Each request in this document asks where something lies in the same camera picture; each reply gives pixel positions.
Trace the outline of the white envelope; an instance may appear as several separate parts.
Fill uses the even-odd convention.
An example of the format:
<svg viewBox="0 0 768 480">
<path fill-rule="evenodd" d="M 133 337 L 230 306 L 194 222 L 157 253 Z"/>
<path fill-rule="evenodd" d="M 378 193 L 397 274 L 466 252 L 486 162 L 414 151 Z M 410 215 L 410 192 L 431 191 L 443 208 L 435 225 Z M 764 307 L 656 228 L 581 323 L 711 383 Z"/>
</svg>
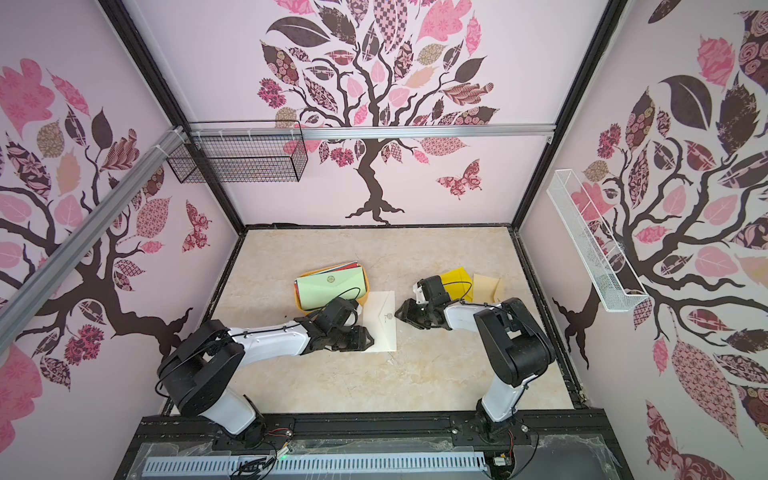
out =
<svg viewBox="0 0 768 480">
<path fill-rule="evenodd" d="M 397 350 L 396 296 L 394 291 L 372 291 L 362 306 L 360 324 L 374 340 L 365 353 L 394 352 Z"/>
</svg>

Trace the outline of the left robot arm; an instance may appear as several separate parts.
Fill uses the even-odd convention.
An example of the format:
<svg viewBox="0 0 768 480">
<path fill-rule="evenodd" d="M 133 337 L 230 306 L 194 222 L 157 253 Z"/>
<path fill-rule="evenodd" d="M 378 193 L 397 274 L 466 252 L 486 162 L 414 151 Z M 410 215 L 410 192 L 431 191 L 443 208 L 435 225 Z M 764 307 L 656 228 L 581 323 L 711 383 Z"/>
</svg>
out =
<svg viewBox="0 0 768 480">
<path fill-rule="evenodd" d="M 335 298 L 308 315 L 256 329 L 229 328 L 219 320 L 202 324 L 157 369 L 156 392 L 183 417 L 204 417 L 246 448 L 267 435 L 263 415 L 230 382 L 239 368 L 278 357 L 319 351 L 364 352 L 375 345 L 359 322 L 355 300 Z"/>
</svg>

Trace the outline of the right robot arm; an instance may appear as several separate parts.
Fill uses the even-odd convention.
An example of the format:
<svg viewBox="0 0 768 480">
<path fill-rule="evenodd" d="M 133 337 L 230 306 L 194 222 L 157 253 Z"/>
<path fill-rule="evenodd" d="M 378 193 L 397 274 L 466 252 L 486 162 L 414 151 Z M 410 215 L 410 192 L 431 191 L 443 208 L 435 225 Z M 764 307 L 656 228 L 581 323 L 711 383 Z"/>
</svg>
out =
<svg viewBox="0 0 768 480">
<path fill-rule="evenodd" d="M 395 317 L 419 330 L 465 330 L 480 336 L 494 378 L 478 401 L 472 428 L 486 441 L 515 428 L 518 404 L 529 384 L 555 362 L 555 349 L 524 302 L 475 302 L 463 292 L 454 298 L 439 276 L 419 280 L 414 296 Z"/>
</svg>

